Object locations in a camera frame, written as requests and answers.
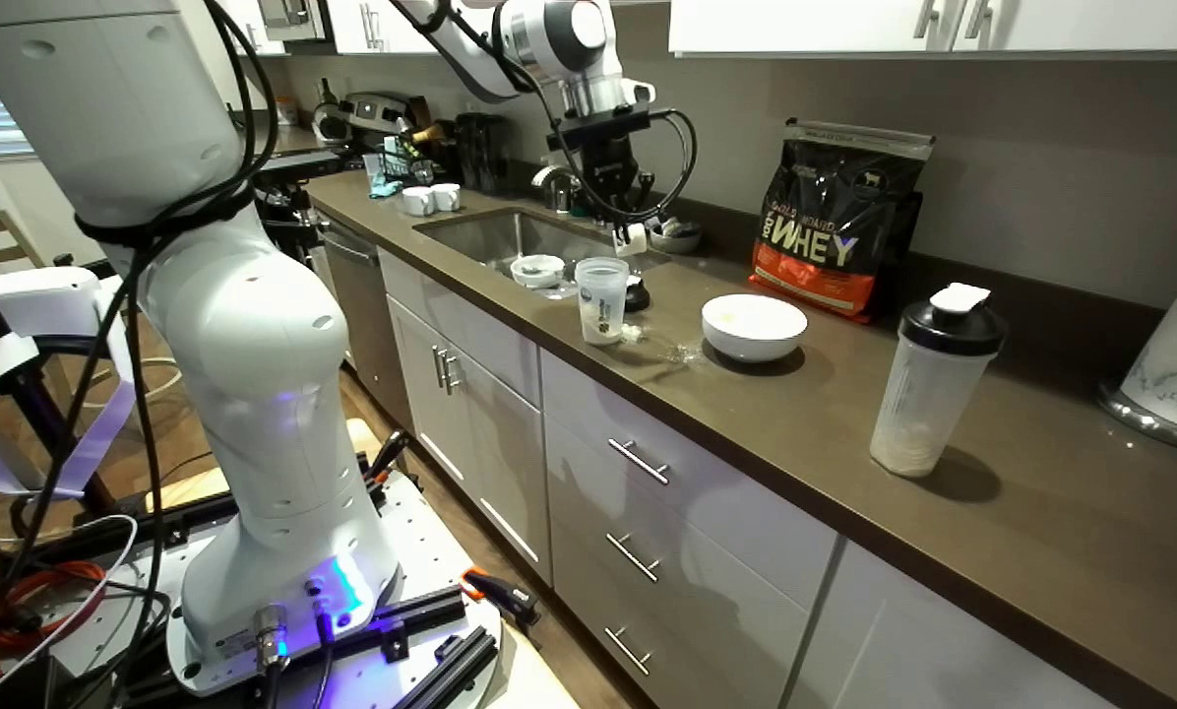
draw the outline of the kitchen sink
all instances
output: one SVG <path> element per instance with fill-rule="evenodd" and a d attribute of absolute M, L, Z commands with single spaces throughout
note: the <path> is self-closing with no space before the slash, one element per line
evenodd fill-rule
<path fill-rule="evenodd" d="M 614 254 L 601 235 L 588 229 L 551 215 L 532 215 L 520 209 L 436 222 L 436 225 L 420 225 L 420 234 L 436 244 L 463 254 L 476 264 L 503 273 L 507 278 L 514 257 L 535 257 L 535 254 L 560 257 L 570 276 L 579 259 Z"/>

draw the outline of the bottle cap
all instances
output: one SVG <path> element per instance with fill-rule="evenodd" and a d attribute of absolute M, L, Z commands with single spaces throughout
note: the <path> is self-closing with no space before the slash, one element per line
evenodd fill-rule
<path fill-rule="evenodd" d="M 949 282 L 925 302 L 907 307 L 900 335 L 944 355 L 995 355 L 1009 339 L 1004 319 L 983 307 L 988 286 Z"/>

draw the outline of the cup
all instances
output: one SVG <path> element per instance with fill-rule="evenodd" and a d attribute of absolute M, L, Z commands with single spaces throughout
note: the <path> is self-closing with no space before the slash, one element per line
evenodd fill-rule
<path fill-rule="evenodd" d="M 432 187 L 432 209 L 436 213 L 455 213 L 462 209 L 462 187 L 455 181 L 436 181 Z"/>
<path fill-rule="evenodd" d="M 589 257 L 576 264 L 579 323 L 588 344 L 621 344 L 630 264 L 617 257 Z"/>
<path fill-rule="evenodd" d="M 983 366 L 1004 345 L 1004 323 L 982 307 L 983 286 L 949 282 L 900 317 L 887 398 L 873 418 L 869 458 L 899 478 L 936 469 Z"/>
<path fill-rule="evenodd" d="M 428 213 L 436 213 L 436 209 L 432 209 L 432 188 L 425 188 L 425 187 L 411 187 L 411 188 L 400 188 L 400 213 L 411 213 L 411 215 L 428 215 Z"/>
<path fill-rule="evenodd" d="M 379 194 L 391 181 L 386 154 L 364 154 L 368 188 Z"/>

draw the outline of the faucet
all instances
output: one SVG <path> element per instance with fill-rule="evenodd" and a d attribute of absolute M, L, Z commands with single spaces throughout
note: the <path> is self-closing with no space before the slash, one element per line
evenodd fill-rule
<path fill-rule="evenodd" d="M 570 194 L 579 188 L 579 176 L 563 166 L 543 166 L 532 176 L 532 188 L 546 188 L 554 215 L 570 215 Z"/>

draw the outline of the drawer handle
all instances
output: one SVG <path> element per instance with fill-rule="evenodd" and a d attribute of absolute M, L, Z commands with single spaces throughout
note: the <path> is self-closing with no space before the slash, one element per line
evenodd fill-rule
<path fill-rule="evenodd" d="M 446 381 L 446 393 L 455 393 L 463 381 L 452 349 L 441 349 L 441 381 Z"/>
<path fill-rule="evenodd" d="M 630 658 L 630 667 L 635 667 L 639 672 L 652 672 L 652 668 L 650 668 L 650 658 L 652 658 L 652 655 L 635 655 L 635 649 L 626 645 L 626 628 L 601 628 L 601 633 Z"/>
<path fill-rule="evenodd" d="M 652 466 L 652 461 L 646 461 L 646 458 L 639 452 L 639 441 L 617 441 L 617 439 L 612 439 L 612 449 L 614 449 L 617 458 L 626 458 L 635 469 L 643 469 L 646 478 L 652 478 L 659 486 L 668 486 L 668 466 Z"/>
<path fill-rule="evenodd" d="M 993 3 L 975 0 L 971 21 L 967 21 L 967 41 L 982 41 L 982 32 L 993 22 Z"/>
<path fill-rule="evenodd" d="M 925 41 L 929 28 L 941 21 L 941 12 L 933 3 L 936 0 L 925 0 L 925 7 L 919 12 L 915 41 Z"/>
<path fill-rule="evenodd" d="M 432 378 L 436 378 L 436 389 L 446 389 L 446 355 L 441 355 L 441 345 L 432 345 Z"/>
<path fill-rule="evenodd" d="M 630 561 L 630 569 L 639 569 L 643 578 L 660 582 L 660 575 L 659 575 L 660 561 L 650 561 L 650 565 L 639 561 L 639 554 L 630 552 L 630 533 L 626 533 L 626 536 L 601 533 L 601 541 L 608 541 L 621 561 Z"/>

